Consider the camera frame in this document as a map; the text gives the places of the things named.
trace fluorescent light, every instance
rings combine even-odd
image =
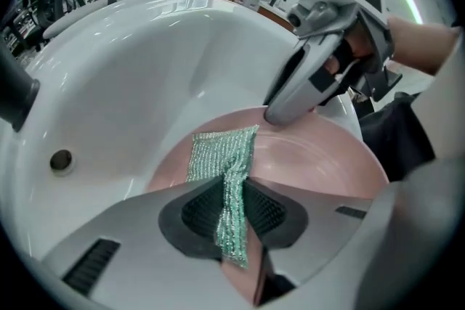
[[[405,0],[410,7],[410,11],[412,11],[413,18],[415,18],[416,23],[422,24],[423,20],[421,19],[421,15],[419,12],[418,7],[415,4],[414,0]]]

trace robotic arm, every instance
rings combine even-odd
[[[297,0],[288,20],[299,43],[265,100],[269,123],[286,125],[349,86],[379,101],[402,78],[384,67],[394,51],[384,0]],[[374,53],[355,64],[344,34],[357,22],[365,28]],[[336,76],[323,66],[331,55],[341,66]]]

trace white sink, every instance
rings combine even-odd
[[[25,125],[0,124],[0,210],[34,258],[112,204],[145,191],[157,165],[206,121],[263,103],[297,39],[225,0],[124,0],[54,39]],[[74,165],[50,168],[61,149]]]

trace scrub pad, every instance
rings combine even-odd
[[[186,180],[223,176],[223,208],[215,243],[225,258],[243,268],[248,266],[243,182],[250,173],[258,128],[194,134]]]

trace pink plate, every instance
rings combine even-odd
[[[239,110],[197,128],[196,132],[229,131],[259,124],[251,177],[314,192],[372,199],[388,181],[383,168],[351,133],[327,119],[307,113],[287,127],[271,126],[265,107]],[[147,192],[184,183],[192,134],[163,159]]]

